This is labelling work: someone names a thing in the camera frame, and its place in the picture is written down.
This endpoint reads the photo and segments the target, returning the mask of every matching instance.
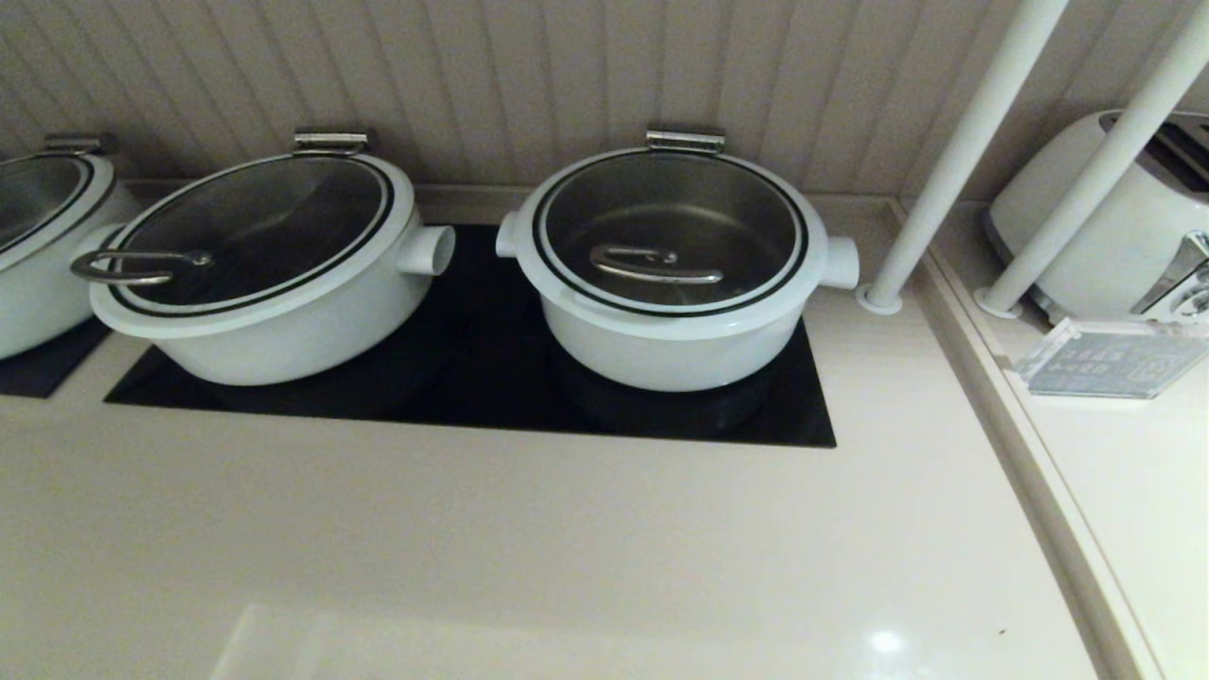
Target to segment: pot lid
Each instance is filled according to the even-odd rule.
[[[83,191],[91,168],[71,156],[0,163],[0,252],[54,221]]]
[[[543,259],[572,288],[629,310],[712,313],[754,301],[798,267],[793,201],[723,157],[613,156],[572,173],[539,208]]]
[[[392,196],[383,173],[354,157],[299,155],[241,166],[140,218],[116,246],[123,252],[120,271],[170,272],[164,283],[128,289],[160,305],[212,305],[288,289],[368,242]]]

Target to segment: pole base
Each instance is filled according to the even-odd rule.
[[[869,300],[869,287],[872,283],[864,283],[856,288],[856,301],[861,304],[862,307],[869,310],[870,312],[880,316],[890,316],[898,313],[903,309],[903,299],[895,298],[889,305],[875,305]]]
[[[999,318],[1020,318],[1020,315],[1024,313],[1024,307],[1022,307],[1019,302],[1012,305],[1012,309],[1006,312],[987,305],[987,293],[989,290],[990,288],[979,288],[978,290],[974,290],[974,301],[978,302],[982,311]]]

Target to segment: black glass cooktop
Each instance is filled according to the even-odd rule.
[[[149,350],[110,403],[505,430],[834,446],[805,329],[739,382],[648,392],[584,368],[546,329],[496,230],[457,227],[457,253],[393,335],[336,368],[280,385],[231,387],[193,378]]]
[[[33,350],[0,359],[0,394],[50,397],[106,334],[104,323],[89,318]]]

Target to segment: countertop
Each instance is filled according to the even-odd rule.
[[[814,201],[868,280],[889,201]],[[320,621],[268,676],[1095,676],[915,294],[805,319],[837,449],[111,405],[111,335],[0,398],[0,672],[235,678]]]
[[[1002,271],[977,226],[984,209],[959,204],[935,246],[964,294]],[[1118,623],[1136,627],[1134,655],[1153,658],[1155,676],[1209,676],[1209,362],[1152,400],[1035,396],[1011,367],[1051,327],[1022,306],[1019,319],[971,316],[1069,495],[1064,512],[1089,529],[1082,549],[1103,554],[1099,587],[1120,590],[1117,617],[1132,621]]]

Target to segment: toaster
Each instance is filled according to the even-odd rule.
[[[1078,120],[995,198],[983,226],[1005,263],[1028,244],[1120,116]],[[1055,324],[1068,316],[1209,322],[1209,115],[1168,116],[1029,293]]]

